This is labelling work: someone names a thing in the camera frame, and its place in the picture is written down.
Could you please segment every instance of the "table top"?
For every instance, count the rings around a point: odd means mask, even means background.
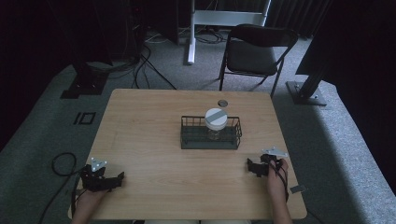
[[[182,116],[204,116],[226,100],[240,118],[237,150],[181,149]],[[114,90],[92,145],[106,177],[125,172],[94,219],[270,219],[265,177],[248,171],[261,149],[287,152],[270,96],[244,91]],[[289,187],[298,185],[290,158]],[[304,218],[301,193],[290,194],[292,218]]]

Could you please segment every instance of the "white lid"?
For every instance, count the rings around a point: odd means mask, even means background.
[[[207,128],[219,131],[227,125],[227,113],[219,108],[211,108],[206,112],[205,123]]]

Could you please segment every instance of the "chair backrest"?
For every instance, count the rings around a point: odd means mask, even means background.
[[[298,35],[290,29],[263,27],[252,24],[239,24],[228,35],[229,43],[232,38],[238,38],[249,44],[270,48],[291,48],[298,40]]]

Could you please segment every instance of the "human arm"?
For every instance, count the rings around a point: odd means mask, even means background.
[[[285,160],[281,159],[282,168],[279,169],[279,174],[282,175],[284,180],[287,180],[288,164]],[[273,167],[276,167],[275,162],[269,166],[268,179],[267,179],[267,191],[270,195],[271,204],[273,206],[273,220],[274,224],[290,224],[291,217],[289,208],[286,205],[286,193],[285,185],[281,178],[278,176]]]
[[[72,218],[72,224],[87,224],[89,223],[94,211],[99,206],[102,199],[105,197],[108,190],[92,192],[85,191],[78,197],[76,212]]]

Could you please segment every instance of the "person's leg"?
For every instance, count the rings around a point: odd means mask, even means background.
[[[145,224],[199,224],[198,220],[146,220]]]
[[[250,220],[203,220],[201,224],[251,224]]]

